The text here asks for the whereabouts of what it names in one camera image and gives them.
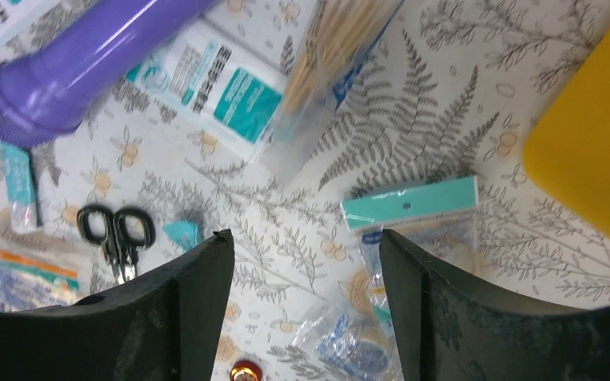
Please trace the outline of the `teal header plastic bag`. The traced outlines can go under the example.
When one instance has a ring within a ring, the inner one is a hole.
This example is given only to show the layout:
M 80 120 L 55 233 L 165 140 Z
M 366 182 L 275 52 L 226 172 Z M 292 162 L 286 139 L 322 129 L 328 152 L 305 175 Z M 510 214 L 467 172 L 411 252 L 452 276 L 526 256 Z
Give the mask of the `teal header plastic bag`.
M 392 328 L 380 264 L 382 231 L 393 229 L 430 254 L 474 274 L 478 203 L 475 175 L 342 202 L 345 222 L 361 241 L 361 256 L 370 275 L 370 303 L 382 329 Z

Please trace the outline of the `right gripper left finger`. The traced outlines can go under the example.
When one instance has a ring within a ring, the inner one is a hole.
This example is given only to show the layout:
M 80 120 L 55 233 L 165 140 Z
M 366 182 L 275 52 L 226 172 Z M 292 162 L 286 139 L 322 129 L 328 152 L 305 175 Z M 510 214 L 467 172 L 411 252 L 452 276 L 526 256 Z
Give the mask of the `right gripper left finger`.
M 71 306 L 0 312 L 0 380 L 208 380 L 234 265 L 224 229 Z

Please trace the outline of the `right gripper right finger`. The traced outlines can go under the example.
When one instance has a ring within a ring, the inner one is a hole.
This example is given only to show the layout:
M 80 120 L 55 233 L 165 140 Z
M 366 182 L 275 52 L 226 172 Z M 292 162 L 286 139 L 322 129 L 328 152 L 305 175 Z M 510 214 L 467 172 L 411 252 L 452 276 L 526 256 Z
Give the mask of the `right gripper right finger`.
M 405 379 L 610 380 L 610 306 L 515 293 L 391 229 L 379 252 Z

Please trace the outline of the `cotton swab bag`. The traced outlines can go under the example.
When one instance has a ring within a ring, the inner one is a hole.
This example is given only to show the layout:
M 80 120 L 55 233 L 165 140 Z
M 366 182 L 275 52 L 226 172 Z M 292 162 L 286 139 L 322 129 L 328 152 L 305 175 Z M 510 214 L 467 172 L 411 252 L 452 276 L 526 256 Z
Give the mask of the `cotton swab bag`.
M 320 1 L 258 157 L 281 187 L 301 172 L 401 1 Z

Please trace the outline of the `clear bag blue roll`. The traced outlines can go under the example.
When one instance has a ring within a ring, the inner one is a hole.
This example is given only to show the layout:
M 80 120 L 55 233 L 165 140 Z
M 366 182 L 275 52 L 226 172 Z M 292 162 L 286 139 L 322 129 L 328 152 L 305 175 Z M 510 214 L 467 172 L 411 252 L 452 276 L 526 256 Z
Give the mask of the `clear bag blue roll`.
M 292 345 L 354 380 L 404 379 L 394 336 L 351 307 L 311 309 Z

